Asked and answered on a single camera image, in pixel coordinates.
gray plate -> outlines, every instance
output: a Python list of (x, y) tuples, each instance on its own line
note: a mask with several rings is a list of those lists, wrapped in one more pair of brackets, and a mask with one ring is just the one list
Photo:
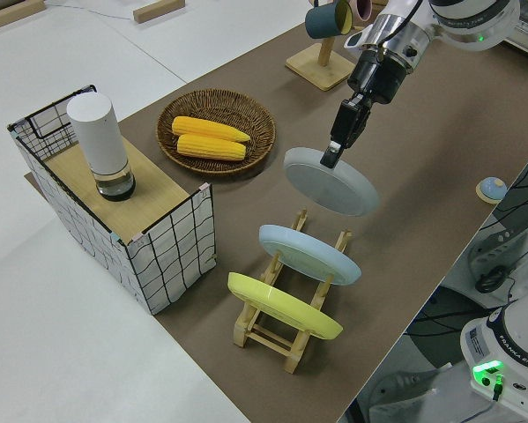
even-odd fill
[(333, 212), (363, 216), (379, 205), (376, 189), (363, 174), (340, 160), (330, 169), (320, 164), (323, 152), (306, 147), (289, 150), (283, 160), (287, 179), (302, 194)]

wire basket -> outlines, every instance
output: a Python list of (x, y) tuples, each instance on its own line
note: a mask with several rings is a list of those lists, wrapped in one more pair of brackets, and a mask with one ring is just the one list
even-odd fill
[(216, 265), (212, 186), (204, 184), (125, 242), (48, 166), (78, 148), (66, 113), (78, 90), (8, 126), (40, 191), (68, 232), (151, 314), (181, 297)]

wicker basket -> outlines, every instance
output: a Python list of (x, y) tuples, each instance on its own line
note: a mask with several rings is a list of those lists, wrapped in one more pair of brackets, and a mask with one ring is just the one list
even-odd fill
[[(186, 157), (177, 152), (172, 122), (177, 116), (191, 116), (233, 126), (250, 135), (246, 159), (209, 160)], [(275, 142), (275, 122), (270, 113), (250, 97), (224, 89), (187, 93), (172, 101), (158, 119), (156, 137), (162, 151), (183, 167), (202, 174), (238, 174), (254, 167), (270, 152)]]

white table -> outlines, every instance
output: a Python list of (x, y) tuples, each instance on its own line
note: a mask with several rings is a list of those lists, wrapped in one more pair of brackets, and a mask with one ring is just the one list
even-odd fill
[(72, 240), (23, 178), (5, 128), (88, 84), (123, 119), (301, 23), (309, 7), (190, 0), (142, 25), (79, 9), (130, 17), (148, 3), (55, 0), (0, 28), (0, 422), (246, 421)]

corn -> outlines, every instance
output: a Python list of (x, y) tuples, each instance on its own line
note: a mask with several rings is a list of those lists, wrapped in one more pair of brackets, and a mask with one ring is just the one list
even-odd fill
[(189, 116), (176, 116), (172, 122), (172, 132), (178, 137), (190, 133), (236, 141), (237, 143), (249, 141), (248, 134), (232, 126)]
[(246, 157), (246, 145), (198, 134), (183, 134), (177, 140), (177, 152), (202, 159), (240, 161)]

